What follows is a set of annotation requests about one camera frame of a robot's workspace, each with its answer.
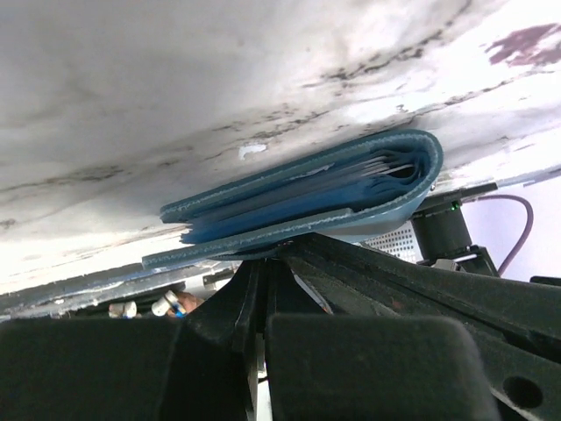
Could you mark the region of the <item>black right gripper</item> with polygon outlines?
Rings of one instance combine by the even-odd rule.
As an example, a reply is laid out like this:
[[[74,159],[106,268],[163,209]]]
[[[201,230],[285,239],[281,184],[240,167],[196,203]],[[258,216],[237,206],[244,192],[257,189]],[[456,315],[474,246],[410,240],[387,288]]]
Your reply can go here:
[[[526,420],[558,420],[560,288],[492,277],[498,270],[487,249],[472,242],[461,210],[463,202],[495,190],[488,183],[422,202],[411,224],[423,266],[319,234],[290,240],[284,259],[348,314],[371,308],[379,315],[457,320],[477,344],[498,401]],[[468,273],[425,267],[440,259]]]

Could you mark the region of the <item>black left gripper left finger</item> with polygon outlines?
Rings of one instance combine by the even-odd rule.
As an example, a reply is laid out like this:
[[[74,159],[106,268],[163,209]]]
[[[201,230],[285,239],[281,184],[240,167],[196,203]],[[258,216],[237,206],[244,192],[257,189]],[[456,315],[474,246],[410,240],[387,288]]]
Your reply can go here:
[[[252,420],[261,261],[184,318],[1,326],[4,420]]]

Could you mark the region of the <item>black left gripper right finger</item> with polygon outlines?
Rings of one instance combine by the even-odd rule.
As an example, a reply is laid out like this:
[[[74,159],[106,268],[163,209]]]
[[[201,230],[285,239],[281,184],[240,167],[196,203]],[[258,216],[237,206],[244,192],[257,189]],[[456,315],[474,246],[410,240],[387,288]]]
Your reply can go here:
[[[331,315],[268,262],[266,367],[276,420],[496,420],[479,351],[457,321]]]

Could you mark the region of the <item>blue leather card holder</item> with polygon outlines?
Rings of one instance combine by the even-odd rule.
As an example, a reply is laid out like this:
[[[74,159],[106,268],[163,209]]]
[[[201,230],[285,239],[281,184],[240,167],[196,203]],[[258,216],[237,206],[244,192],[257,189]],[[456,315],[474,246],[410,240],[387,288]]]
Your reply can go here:
[[[429,132],[354,139],[236,182],[164,205],[165,224],[185,224],[179,249],[148,255],[144,268],[225,259],[320,232],[360,241],[403,225],[444,161]]]

